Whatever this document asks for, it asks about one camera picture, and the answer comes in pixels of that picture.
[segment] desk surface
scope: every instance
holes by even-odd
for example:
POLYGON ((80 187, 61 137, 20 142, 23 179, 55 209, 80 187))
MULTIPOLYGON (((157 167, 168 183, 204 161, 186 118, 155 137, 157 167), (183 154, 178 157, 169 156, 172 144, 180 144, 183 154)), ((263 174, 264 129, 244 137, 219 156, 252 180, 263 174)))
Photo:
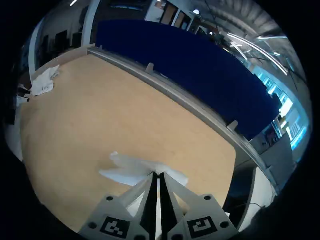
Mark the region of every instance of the desk surface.
POLYGON ((225 201, 234 148, 167 96, 93 55, 62 65, 54 89, 23 104, 21 118, 36 194, 75 231, 107 192, 129 188, 98 173, 114 167, 113 151, 163 162, 188 176, 190 190, 225 201))

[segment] blue desk divider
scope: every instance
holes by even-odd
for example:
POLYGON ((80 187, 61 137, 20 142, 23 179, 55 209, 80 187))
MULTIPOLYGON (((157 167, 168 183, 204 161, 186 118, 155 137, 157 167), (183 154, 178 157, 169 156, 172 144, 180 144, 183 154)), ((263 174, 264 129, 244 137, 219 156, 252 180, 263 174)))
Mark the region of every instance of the blue desk divider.
POLYGON ((143 20, 98 24, 96 46, 137 61, 167 76, 210 106, 248 140, 279 111, 263 83, 234 56, 209 39, 143 20))

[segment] white cloth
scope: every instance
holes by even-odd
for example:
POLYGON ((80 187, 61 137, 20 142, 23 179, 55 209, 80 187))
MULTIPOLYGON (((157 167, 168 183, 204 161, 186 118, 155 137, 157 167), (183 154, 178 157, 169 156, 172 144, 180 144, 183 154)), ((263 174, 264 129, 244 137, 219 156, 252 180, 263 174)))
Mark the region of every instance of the white cloth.
POLYGON ((160 162, 133 158, 118 154, 117 152, 111 153, 110 159, 119 168, 99 170, 99 173, 119 183, 134 186, 141 180, 145 179, 151 172, 156 172, 157 174, 166 172, 183 186, 186 186, 188 183, 188 178, 182 172, 173 170, 169 166, 160 162))
POLYGON ((48 68, 32 82, 31 94, 37 96, 53 89, 52 79, 59 74, 59 65, 48 68))

